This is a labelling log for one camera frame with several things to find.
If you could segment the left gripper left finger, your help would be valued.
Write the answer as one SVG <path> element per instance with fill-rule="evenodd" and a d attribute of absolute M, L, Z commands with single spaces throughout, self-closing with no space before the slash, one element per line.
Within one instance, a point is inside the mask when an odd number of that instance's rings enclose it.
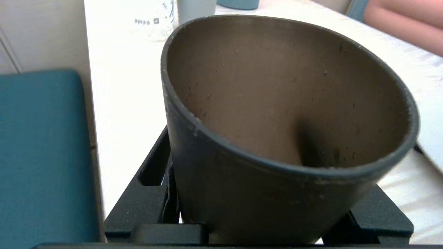
<path fill-rule="evenodd" d="M 128 240 L 141 224 L 177 224 L 179 205 L 167 128 L 105 219 L 108 240 Z"/>

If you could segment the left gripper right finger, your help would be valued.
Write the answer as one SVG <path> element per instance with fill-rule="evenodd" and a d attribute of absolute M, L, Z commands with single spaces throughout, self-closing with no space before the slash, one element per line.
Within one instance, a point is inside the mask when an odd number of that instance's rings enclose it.
<path fill-rule="evenodd" d="M 323 236 L 325 245 L 408 245 L 414 225 L 375 187 Z"/>

